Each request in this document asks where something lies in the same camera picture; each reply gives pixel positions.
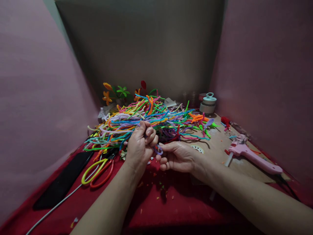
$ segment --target pink glue gun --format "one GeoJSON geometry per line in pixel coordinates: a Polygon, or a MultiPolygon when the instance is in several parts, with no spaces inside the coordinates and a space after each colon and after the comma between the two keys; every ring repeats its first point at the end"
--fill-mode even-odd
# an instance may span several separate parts
{"type": "Polygon", "coordinates": [[[253,151],[251,151],[248,146],[246,145],[247,137],[245,135],[239,135],[237,136],[233,142],[231,143],[228,151],[230,154],[230,159],[232,155],[235,155],[236,157],[239,157],[240,155],[245,156],[247,159],[249,159],[251,162],[253,162],[255,165],[260,167],[265,172],[276,175],[283,173],[283,169],[277,165],[273,165],[269,163],[268,161],[260,158],[258,155],[256,155],[253,151]]]}

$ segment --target smartphone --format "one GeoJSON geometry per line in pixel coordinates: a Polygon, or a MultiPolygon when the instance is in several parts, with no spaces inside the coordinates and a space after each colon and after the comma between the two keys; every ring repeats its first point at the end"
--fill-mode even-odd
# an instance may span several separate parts
{"type": "Polygon", "coordinates": [[[36,211],[51,209],[62,201],[93,153],[93,151],[78,153],[35,202],[33,209],[36,211]]]}

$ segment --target left hand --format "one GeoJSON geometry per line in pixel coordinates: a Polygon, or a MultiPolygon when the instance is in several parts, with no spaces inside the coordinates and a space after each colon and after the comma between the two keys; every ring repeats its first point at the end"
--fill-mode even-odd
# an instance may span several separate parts
{"type": "Polygon", "coordinates": [[[136,172],[139,171],[143,174],[148,161],[154,154],[158,140],[159,137],[151,124],[147,121],[140,121],[140,126],[135,128],[129,139],[125,163],[136,172]]]}

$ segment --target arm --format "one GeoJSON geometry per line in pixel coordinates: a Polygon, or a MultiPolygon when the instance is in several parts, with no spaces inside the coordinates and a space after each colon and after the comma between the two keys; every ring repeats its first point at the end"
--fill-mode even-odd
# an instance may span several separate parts
{"type": "Polygon", "coordinates": [[[125,163],[84,214],[71,235],[120,234],[138,182],[157,142],[158,136],[150,123],[141,121],[140,127],[136,127],[129,140],[125,163]]]}
{"type": "Polygon", "coordinates": [[[164,145],[161,170],[190,172],[228,200],[266,234],[312,234],[313,210],[292,197],[214,161],[188,145],[164,145]]]}

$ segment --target scissors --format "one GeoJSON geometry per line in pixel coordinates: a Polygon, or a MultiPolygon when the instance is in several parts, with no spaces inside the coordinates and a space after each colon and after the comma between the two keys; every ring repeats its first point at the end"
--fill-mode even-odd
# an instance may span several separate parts
{"type": "Polygon", "coordinates": [[[118,153],[118,148],[111,150],[110,152],[108,152],[105,156],[105,159],[102,159],[94,164],[92,164],[84,173],[84,175],[82,176],[82,184],[86,185],[90,183],[90,188],[92,189],[97,189],[100,188],[102,185],[104,185],[109,178],[112,175],[113,169],[114,169],[114,162],[113,162],[113,158],[115,157],[115,155],[118,153]],[[87,174],[89,173],[89,171],[94,168],[97,165],[100,165],[99,169],[97,170],[97,172],[91,177],[90,180],[85,181],[87,174]],[[96,180],[103,174],[103,172],[105,172],[105,170],[111,165],[111,169],[110,172],[108,174],[108,176],[104,179],[104,181],[102,181],[99,184],[95,184],[96,180]]]}

